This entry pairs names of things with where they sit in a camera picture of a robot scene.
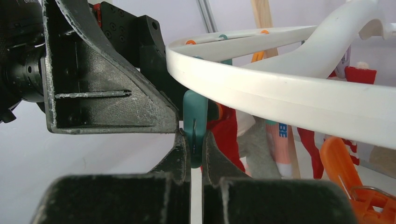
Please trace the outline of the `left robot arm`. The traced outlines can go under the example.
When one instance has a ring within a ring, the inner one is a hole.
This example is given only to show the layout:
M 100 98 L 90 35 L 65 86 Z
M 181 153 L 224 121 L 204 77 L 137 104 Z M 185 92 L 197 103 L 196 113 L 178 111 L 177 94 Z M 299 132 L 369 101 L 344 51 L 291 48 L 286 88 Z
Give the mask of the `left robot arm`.
M 175 133 L 186 88 L 159 22 L 108 2 L 0 3 L 0 120 L 37 104 L 58 134 Z

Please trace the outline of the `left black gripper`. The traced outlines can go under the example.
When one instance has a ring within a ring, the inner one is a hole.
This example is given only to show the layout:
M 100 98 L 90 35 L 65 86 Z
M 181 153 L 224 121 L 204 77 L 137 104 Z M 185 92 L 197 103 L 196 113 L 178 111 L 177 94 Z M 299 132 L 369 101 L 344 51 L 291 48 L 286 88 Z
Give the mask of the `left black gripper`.
M 47 129 L 58 134 L 174 133 L 186 89 L 166 66 L 158 21 L 85 0 L 42 2 Z

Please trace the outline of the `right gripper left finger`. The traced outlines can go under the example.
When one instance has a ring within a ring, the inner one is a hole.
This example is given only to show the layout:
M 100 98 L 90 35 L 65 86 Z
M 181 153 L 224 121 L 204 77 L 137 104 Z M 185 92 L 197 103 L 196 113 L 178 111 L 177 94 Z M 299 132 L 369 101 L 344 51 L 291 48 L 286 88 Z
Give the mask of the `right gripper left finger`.
M 66 175 L 54 180 L 33 224 L 188 224 L 191 165 L 187 138 L 145 174 Z

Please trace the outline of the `grey beige striped sock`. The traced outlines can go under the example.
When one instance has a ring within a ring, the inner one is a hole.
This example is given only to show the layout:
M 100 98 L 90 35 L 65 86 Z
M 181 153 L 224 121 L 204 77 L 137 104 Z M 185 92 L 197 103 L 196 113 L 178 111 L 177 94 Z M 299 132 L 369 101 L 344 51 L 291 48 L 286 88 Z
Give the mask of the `grey beige striped sock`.
M 246 157 L 248 170 L 254 179 L 281 179 L 267 142 L 265 120 L 255 117 L 255 124 L 237 138 L 240 157 Z

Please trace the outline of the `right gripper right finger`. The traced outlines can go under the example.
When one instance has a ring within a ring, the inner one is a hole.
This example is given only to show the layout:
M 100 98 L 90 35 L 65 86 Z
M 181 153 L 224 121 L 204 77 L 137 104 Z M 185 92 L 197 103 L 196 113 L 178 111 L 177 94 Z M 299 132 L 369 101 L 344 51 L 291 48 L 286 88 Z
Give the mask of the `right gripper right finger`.
M 347 197 L 320 180 L 254 179 L 218 149 L 207 132 L 202 149 L 205 224 L 355 224 Z

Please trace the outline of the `red santa sock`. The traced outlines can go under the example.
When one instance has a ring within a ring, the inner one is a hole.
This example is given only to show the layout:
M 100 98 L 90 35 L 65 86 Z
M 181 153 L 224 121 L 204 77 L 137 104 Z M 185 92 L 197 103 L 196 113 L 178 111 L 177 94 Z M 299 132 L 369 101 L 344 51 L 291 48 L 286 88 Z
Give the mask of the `red santa sock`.
M 242 173 L 246 169 L 240 160 L 239 144 L 237 141 L 236 110 L 220 103 L 209 106 L 210 118 L 206 124 L 206 134 L 202 144 L 202 157 L 206 157 L 206 138 L 210 133 L 214 137 L 217 149 Z

